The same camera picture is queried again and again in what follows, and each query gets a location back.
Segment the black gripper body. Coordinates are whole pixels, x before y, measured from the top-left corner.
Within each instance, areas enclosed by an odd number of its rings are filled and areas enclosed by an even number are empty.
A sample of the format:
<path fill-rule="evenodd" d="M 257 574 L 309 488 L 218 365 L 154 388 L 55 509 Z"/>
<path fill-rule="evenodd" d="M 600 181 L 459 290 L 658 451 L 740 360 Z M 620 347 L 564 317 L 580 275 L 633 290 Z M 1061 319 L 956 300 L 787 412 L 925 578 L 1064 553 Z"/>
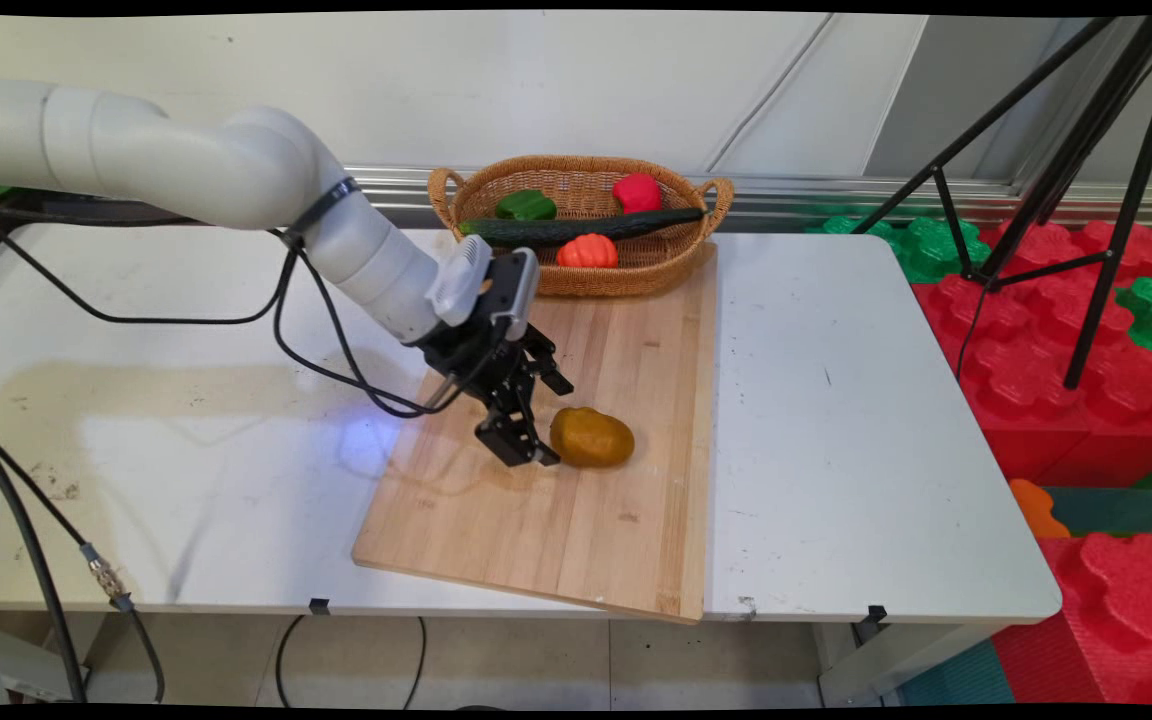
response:
<path fill-rule="evenodd" d="M 453 397 L 475 397 L 490 411 L 529 411 L 538 378 L 538 328 L 479 316 L 457 327 L 444 323 L 415 344 L 442 382 L 422 401 L 440 411 Z"/>

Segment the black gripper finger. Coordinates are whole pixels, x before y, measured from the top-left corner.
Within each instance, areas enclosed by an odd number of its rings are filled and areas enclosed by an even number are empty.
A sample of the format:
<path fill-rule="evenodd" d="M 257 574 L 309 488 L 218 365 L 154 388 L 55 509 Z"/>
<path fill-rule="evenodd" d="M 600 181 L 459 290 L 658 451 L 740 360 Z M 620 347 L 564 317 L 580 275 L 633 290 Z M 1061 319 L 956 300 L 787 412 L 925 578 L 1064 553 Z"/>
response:
<path fill-rule="evenodd" d="M 526 374 L 538 377 L 554 395 L 571 395 L 573 382 L 568 381 L 558 365 L 556 344 L 535 325 L 526 325 L 522 336 L 522 350 L 526 355 L 524 364 Z"/>
<path fill-rule="evenodd" d="M 484 420 L 473 434 L 484 447 L 508 468 L 530 462 L 543 467 L 554 467 L 561 456 L 550 445 L 541 441 L 532 414 L 535 376 L 521 376 L 495 386 L 483 400 L 486 409 Z"/>

